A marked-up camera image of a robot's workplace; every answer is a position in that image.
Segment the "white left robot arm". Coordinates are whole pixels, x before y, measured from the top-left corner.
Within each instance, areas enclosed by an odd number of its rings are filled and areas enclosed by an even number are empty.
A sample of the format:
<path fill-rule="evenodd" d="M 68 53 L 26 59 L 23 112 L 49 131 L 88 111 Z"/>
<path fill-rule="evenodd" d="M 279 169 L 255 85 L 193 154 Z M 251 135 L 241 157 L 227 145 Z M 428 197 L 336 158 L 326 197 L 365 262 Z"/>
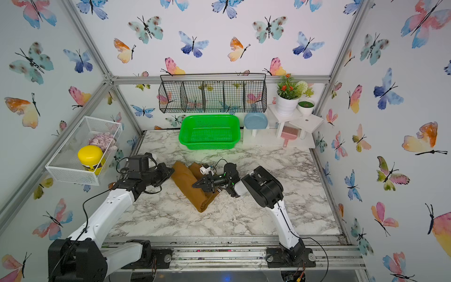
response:
<path fill-rule="evenodd" d="M 107 190 L 104 202 L 86 222 L 66 239 L 55 240 L 48 249 L 50 282 L 103 282 L 114 272 L 126 268 L 148 267 L 157 270 L 157 256 L 148 240 L 131 240 L 120 247 L 103 251 L 103 243 L 123 213 L 147 188 L 161 188 L 175 170 L 165 163 L 149 165 L 151 153 L 128 158 L 121 178 Z"/>

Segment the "green plastic basket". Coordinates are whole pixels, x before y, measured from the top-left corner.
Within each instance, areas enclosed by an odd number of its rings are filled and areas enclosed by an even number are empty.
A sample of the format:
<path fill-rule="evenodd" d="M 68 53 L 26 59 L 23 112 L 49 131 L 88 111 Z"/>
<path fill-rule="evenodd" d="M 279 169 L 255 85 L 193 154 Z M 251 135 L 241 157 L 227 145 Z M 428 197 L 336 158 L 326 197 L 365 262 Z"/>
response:
<path fill-rule="evenodd" d="M 241 139 L 234 115 L 193 115 L 182 122 L 179 142 L 190 150 L 228 150 Z"/>

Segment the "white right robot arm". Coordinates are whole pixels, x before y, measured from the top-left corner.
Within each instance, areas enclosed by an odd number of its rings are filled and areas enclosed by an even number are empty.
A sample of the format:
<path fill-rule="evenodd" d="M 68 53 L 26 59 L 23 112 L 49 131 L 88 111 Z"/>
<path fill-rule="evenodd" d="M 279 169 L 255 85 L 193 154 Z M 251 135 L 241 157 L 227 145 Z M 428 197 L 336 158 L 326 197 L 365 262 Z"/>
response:
<path fill-rule="evenodd" d="M 231 197 L 249 194 L 255 202 L 264 208 L 272 218 L 278 232 L 279 247 L 266 250 L 266 261 L 269 268 L 315 267 L 315 256 L 312 249 L 307 248 L 303 239 L 295 231 L 288 217 L 284 202 L 284 188 L 281 182 L 262 166 L 250 173 L 240 176 L 237 165 L 226 163 L 223 173 L 204 175 L 192 185 L 204 192 L 213 192 L 224 188 Z"/>

